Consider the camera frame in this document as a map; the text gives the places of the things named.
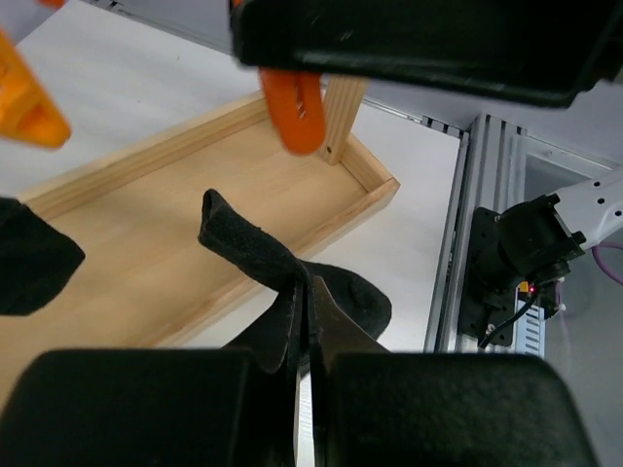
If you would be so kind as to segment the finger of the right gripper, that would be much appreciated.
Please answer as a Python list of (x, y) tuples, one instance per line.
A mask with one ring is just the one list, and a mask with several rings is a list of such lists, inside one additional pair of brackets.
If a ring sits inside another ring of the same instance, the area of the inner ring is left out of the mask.
[(566, 108), (622, 64), (618, 1), (234, 1), (243, 64)]

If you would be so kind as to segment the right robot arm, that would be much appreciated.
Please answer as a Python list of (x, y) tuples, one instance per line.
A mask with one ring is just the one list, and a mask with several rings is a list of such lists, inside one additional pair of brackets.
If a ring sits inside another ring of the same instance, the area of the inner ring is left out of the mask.
[[(233, 52), (258, 69), (287, 150), (335, 153), (324, 73), (566, 108), (622, 64), (618, 1), (233, 1)], [(583, 189), (501, 213), (476, 259), (494, 290), (543, 285), (622, 225), (622, 197)]]

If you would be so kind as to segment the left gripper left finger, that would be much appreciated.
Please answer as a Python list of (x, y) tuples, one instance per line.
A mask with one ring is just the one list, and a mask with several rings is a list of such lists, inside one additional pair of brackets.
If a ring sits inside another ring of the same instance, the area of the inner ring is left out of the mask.
[(1, 414), (5, 466), (292, 466), (306, 289), (219, 349), (59, 349)]

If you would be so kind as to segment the white round clip hanger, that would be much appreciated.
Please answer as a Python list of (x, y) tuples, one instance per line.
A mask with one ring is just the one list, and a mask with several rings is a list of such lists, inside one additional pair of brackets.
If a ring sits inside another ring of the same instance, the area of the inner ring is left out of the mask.
[[(59, 87), (68, 95), (90, 82), (95, 102), (114, 105), (109, 121), (124, 118), (163, 122), (170, 106), (200, 107), (210, 98), (223, 99), (240, 72), (231, 59), (187, 41), (173, 44), (164, 33), (123, 26), (111, 15), (88, 19), (79, 14), (61, 32), (71, 39), (66, 52), (53, 44), (41, 50), (44, 62), (62, 68)], [(319, 149), (326, 123), (317, 74), (261, 68), (259, 82), (268, 114), (284, 147), (305, 155)], [(7, 37), (1, 39), (1, 135), (49, 149), (62, 147), (71, 126), (51, 93)]]

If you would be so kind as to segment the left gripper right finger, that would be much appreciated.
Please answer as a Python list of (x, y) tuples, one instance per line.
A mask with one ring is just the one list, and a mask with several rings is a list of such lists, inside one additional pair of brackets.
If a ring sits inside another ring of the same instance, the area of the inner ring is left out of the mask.
[(319, 466), (595, 466), (563, 380), (519, 354), (392, 353), (309, 289)]

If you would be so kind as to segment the black sock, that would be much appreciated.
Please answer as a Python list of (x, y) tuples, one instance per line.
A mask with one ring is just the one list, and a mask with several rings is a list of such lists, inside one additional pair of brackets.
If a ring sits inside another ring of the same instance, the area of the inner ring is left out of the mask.
[(27, 316), (47, 305), (86, 258), (82, 248), (29, 206), (1, 198), (1, 314)]
[(391, 302), (378, 287), (353, 271), (297, 258), (214, 189), (203, 195), (198, 241), (277, 293), (269, 309), (227, 344), (249, 350), (264, 372), (290, 367), (307, 374), (314, 347), (328, 357), (383, 350), (378, 339)]

